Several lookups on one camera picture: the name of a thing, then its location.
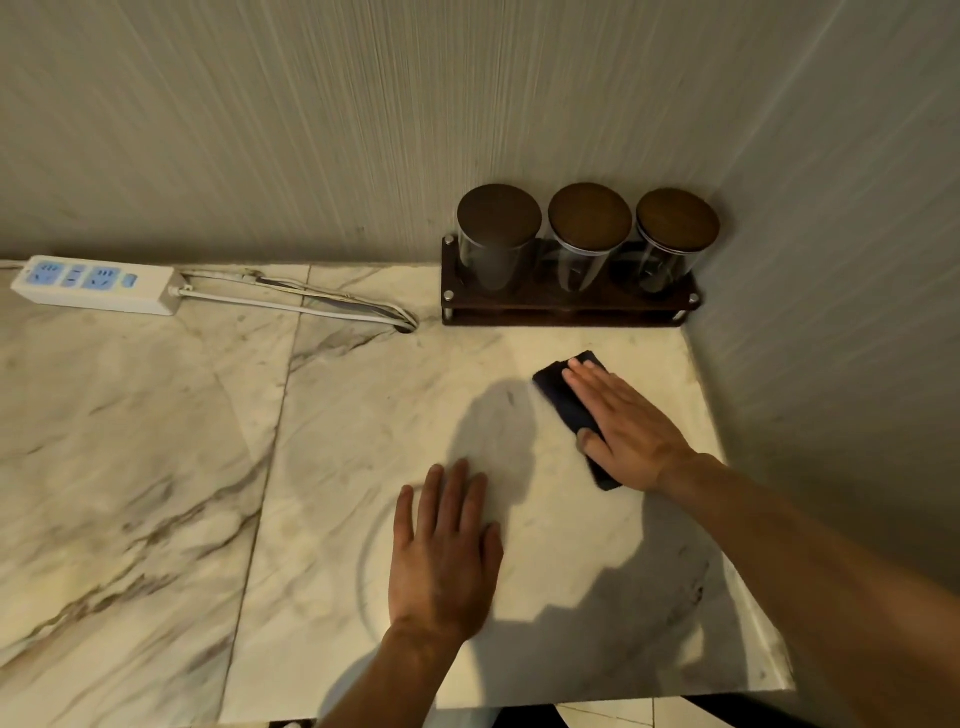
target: hand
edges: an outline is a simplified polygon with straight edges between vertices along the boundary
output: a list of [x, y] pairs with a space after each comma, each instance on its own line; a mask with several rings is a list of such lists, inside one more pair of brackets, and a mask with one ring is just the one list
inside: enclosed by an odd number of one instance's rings
[[454, 653], [487, 620], [503, 561], [499, 524], [481, 529], [487, 477], [471, 478], [465, 496], [467, 472], [467, 461], [457, 461], [440, 498], [444, 468], [430, 469], [420, 495], [416, 536], [414, 491], [403, 486], [390, 567], [392, 628], [436, 639]]
[[664, 471], [696, 455], [677, 426], [619, 376], [592, 361], [568, 366], [566, 383], [603, 433], [580, 430], [577, 447], [622, 485], [656, 490]]

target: white power strip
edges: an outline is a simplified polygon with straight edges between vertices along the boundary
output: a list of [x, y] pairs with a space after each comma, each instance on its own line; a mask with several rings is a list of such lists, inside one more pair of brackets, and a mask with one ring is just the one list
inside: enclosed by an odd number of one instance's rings
[[392, 326], [401, 333], [416, 331], [419, 325], [410, 313], [392, 303], [368, 301], [343, 292], [323, 291], [298, 280], [271, 279], [256, 272], [236, 274], [199, 270], [184, 273], [191, 278], [246, 283], [302, 296], [334, 307], [345, 305], [352, 310], [318, 310], [301, 305], [218, 296], [194, 290], [181, 273], [166, 266], [112, 263], [52, 255], [34, 255], [30, 258], [23, 265], [23, 270], [13, 279], [11, 289], [34, 303], [98, 308], [103, 311], [173, 316], [180, 308], [182, 300], [189, 298], [272, 308], [340, 321], [383, 324]]
[[173, 316], [185, 285], [165, 266], [34, 255], [11, 289], [34, 303]]

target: glass jar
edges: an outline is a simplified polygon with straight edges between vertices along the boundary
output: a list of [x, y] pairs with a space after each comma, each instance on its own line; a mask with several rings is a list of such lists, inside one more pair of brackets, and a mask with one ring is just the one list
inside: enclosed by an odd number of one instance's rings
[[533, 267], [543, 213], [509, 184], [471, 189], [457, 206], [460, 274], [491, 293], [515, 288]]
[[557, 282], [568, 293], [587, 290], [633, 224], [623, 198], [593, 182], [560, 190], [550, 201], [547, 218], [550, 232], [541, 261], [556, 266]]
[[698, 253], [720, 233], [713, 208], [681, 189], [656, 189], [636, 206], [638, 241], [611, 261], [611, 279], [631, 293], [666, 293], [690, 270]]

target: wooden lid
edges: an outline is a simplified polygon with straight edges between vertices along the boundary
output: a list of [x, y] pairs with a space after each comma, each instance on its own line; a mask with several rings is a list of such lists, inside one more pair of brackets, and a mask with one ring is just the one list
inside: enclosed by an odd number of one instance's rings
[[537, 237], [542, 222], [537, 201], [509, 184], [471, 189], [457, 206], [460, 230], [484, 247], [517, 248]]
[[720, 218], [706, 202], [682, 189], [665, 187], [643, 196], [636, 222], [654, 242], [678, 253], [699, 253], [720, 234]]
[[634, 216], [616, 192], [602, 184], [578, 182], [553, 196], [550, 227], [564, 243], [582, 251], [615, 248], [630, 234]]

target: wrist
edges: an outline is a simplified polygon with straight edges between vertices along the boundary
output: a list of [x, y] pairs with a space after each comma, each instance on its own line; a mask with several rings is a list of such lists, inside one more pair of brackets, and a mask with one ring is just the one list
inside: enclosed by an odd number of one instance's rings
[[713, 464], [719, 465], [720, 461], [713, 455], [695, 450], [674, 457], [660, 470], [655, 490], [671, 500], [682, 501], [687, 491], [695, 487], [703, 468]]
[[393, 646], [418, 656], [427, 666], [453, 665], [464, 640], [439, 629], [431, 629], [409, 619], [398, 619], [384, 635], [383, 645]]

